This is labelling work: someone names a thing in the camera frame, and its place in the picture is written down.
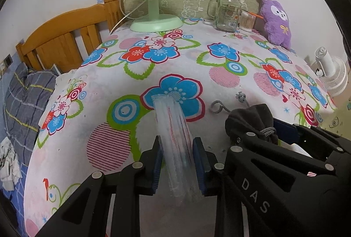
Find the clear plastic sleeve pack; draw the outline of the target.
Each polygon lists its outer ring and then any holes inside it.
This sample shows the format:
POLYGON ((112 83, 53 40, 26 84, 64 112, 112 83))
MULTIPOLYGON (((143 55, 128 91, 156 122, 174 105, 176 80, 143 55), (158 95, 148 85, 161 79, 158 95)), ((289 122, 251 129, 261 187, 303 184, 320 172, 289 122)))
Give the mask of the clear plastic sleeve pack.
POLYGON ((193 158, 193 137, 180 103, 167 94, 153 95, 152 102, 172 196, 176 205, 196 201, 200 189, 193 158))

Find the dark grey drawstring pouch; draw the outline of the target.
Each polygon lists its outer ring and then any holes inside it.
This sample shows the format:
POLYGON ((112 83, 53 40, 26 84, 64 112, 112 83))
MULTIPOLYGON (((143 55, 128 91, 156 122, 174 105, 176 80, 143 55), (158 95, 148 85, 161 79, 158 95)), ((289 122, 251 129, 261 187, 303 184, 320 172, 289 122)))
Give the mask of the dark grey drawstring pouch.
POLYGON ((246 95, 239 91, 236 99, 246 105, 246 108, 237 108, 229 110, 220 100, 215 100, 210 105, 210 111, 219 114, 223 110, 228 112, 228 118, 225 122, 225 129, 228 136, 234 130, 243 132, 253 132, 259 138, 278 145, 278 135, 274 127, 274 118, 266 104, 250 106, 246 95))

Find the white cloth drawstring pouch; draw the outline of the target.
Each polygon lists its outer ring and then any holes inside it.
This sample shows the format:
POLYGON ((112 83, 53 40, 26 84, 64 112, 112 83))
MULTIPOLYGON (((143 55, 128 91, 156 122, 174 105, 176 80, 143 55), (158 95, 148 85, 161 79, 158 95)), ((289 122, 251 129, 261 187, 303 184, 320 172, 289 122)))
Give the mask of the white cloth drawstring pouch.
POLYGON ((307 157, 311 157, 310 154, 308 154, 303 148, 301 148, 300 146, 298 146, 297 144, 287 144, 286 142, 284 141, 280 141, 280 146, 288 149, 288 150, 291 150, 291 151, 294 151, 294 152, 297 152, 301 155, 304 155, 304 156, 307 156, 307 157))

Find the yellow cartoon paper box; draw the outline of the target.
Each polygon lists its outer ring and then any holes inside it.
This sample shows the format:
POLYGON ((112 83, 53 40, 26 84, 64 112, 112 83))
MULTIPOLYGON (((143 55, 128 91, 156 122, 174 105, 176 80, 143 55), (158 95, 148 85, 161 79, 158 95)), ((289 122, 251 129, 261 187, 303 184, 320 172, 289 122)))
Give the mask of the yellow cartoon paper box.
POLYGON ((337 108, 329 115, 321 128, 337 134, 343 138, 350 140, 351 138, 351 103, 350 99, 346 101, 340 108, 337 108))

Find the white crumpled cloth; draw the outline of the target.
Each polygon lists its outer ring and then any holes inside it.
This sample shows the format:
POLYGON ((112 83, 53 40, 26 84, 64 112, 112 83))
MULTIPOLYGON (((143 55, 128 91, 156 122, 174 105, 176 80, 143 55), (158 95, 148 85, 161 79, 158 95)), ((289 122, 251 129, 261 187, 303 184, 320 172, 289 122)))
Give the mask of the white crumpled cloth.
POLYGON ((5 191, 14 191, 15 186, 22 178, 18 155, 15 153, 14 147, 8 137, 1 141, 0 146, 0 178, 3 189, 5 191))

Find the floral tablecloth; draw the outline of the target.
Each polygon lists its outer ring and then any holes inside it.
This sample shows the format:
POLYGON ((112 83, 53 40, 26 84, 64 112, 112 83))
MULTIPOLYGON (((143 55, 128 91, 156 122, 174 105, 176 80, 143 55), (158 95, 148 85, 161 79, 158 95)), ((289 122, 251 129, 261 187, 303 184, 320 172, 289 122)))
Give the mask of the floral tablecloth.
POLYGON ((27 171, 27 234, 35 236, 92 172, 120 171, 152 147, 154 95, 172 96, 191 134, 224 159, 227 115, 213 114, 211 104, 242 108, 238 93, 290 124, 317 125, 336 108, 302 58, 256 31, 224 33, 195 20, 169 32, 118 28, 57 79, 27 171))

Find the white standing fan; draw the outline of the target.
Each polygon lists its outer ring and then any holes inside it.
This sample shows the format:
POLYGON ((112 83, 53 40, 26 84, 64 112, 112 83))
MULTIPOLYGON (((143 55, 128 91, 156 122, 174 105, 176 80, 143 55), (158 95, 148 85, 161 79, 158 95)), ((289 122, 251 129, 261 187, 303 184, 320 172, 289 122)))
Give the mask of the white standing fan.
POLYGON ((346 64, 341 58, 330 55, 323 46, 315 51, 315 59, 322 71, 321 81, 325 89, 331 97, 340 95, 348 82, 346 64))

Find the grey plaid bedding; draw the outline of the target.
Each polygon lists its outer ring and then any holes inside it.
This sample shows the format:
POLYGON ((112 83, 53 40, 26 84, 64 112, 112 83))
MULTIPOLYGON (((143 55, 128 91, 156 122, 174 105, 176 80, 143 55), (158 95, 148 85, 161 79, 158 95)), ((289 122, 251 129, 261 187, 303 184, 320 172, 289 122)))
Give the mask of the grey plaid bedding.
POLYGON ((7 87, 3 103, 4 130, 21 164, 29 165, 39 120, 54 92, 56 75, 48 69, 35 71, 21 63, 7 87))

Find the toothpick jar orange lid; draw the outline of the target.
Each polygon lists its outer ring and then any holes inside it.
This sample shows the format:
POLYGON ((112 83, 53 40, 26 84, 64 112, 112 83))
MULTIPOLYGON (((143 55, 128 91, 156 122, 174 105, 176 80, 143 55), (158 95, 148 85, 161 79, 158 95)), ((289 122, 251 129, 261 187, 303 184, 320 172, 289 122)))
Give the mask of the toothpick jar orange lid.
POLYGON ((242 29, 246 32, 251 32, 252 29, 254 28, 255 21, 257 18, 263 20, 263 16, 242 10, 239 21, 238 21, 238 26, 240 29, 242 29))

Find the purple plush bunny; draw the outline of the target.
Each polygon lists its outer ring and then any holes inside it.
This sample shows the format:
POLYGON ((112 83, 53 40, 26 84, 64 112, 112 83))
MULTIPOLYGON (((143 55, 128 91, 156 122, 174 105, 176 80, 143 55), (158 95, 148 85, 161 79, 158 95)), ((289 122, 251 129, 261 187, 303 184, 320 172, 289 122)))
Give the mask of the purple plush bunny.
POLYGON ((268 35, 268 41, 289 50, 292 34, 288 16, 282 5, 274 0, 262 0, 261 3, 260 13, 265 22, 264 30, 268 35))

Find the glass mason jar mug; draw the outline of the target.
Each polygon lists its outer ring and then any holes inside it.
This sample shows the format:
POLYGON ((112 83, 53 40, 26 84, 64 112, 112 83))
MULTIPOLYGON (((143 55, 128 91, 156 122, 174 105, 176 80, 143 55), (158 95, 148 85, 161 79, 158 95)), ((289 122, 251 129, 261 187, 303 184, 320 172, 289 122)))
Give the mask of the glass mason jar mug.
POLYGON ((210 0, 207 15, 214 20, 214 27, 223 32, 235 32, 242 12, 240 0, 210 0))

